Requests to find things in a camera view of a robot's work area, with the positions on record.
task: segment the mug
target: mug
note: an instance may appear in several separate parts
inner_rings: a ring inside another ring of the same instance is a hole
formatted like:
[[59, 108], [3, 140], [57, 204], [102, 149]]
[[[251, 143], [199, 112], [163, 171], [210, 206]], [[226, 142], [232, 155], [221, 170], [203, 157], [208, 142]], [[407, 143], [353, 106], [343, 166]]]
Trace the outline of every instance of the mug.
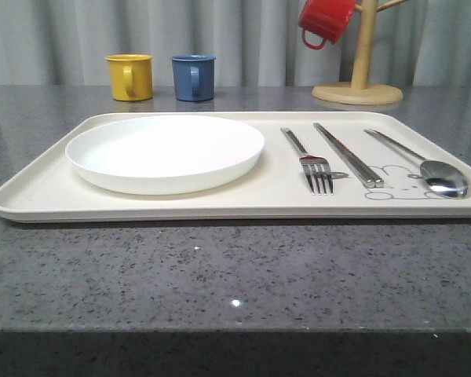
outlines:
[[121, 53], [106, 57], [110, 68], [111, 93], [118, 101], [142, 101], [152, 98], [152, 57], [139, 53]]
[[214, 97], [213, 55], [176, 55], [173, 79], [176, 98], [180, 101], [207, 101]]
[[[355, 5], [356, 0], [308, 0], [298, 22], [304, 44], [311, 49], [322, 49], [327, 40], [336, 43], [347, 27]], [[319, 45], [307, 42], [305, 31], [322, 37], [323, 41]]]

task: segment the fork tines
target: fork tines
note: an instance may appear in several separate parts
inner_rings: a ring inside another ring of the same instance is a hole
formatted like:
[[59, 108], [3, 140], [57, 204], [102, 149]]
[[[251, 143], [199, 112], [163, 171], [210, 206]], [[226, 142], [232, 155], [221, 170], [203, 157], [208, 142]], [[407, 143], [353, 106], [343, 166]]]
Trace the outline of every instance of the fork tines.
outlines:
[[325, 159], [316, 157], [302, 157], [301, 167], [311, 188], [312, 194], [333, 195], [333, 180], [330, 166]]

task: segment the fork handle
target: fork handle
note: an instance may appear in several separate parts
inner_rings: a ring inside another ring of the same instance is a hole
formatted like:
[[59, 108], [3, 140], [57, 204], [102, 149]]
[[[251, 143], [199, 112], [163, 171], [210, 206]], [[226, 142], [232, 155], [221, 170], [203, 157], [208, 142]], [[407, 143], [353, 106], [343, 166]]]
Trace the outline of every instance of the fork handle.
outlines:
[[308, 155], [304, 146], [301, 144], [292, 130], [290, 130], [288, 127], [281, 127], [281, 131], [283, 131], [284, 136], [286, 136], [288, 140], [291, 141], [291, 144], [293, 144], [293, 146], [301, 153], [302, 157]]

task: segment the red mug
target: red mug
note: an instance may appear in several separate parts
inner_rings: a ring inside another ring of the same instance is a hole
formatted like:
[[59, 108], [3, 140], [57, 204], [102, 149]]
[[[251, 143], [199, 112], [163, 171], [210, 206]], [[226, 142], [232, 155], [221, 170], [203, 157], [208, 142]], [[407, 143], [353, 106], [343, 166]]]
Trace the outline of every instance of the red mug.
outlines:
[[[322, 49], [328, 40], [335, 43], [347, 27], [355, 5], [356, 0], [307, 0], [298, 23], [304, 44], [311, 49]], [[319, 45], [307, 42], [305, 31], [322, 37], [323, 41]]]

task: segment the yellow mug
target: yellow mug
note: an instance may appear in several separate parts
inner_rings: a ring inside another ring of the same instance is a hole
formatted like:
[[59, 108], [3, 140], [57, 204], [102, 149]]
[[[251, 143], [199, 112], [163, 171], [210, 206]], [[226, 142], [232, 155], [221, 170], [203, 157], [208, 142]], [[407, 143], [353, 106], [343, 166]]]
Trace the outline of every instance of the yellow mug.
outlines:
[[118, 101], [142, 101], [152, 98], [152, 57], [121, 53], [106, 57], [110, 68], [111, 93]]

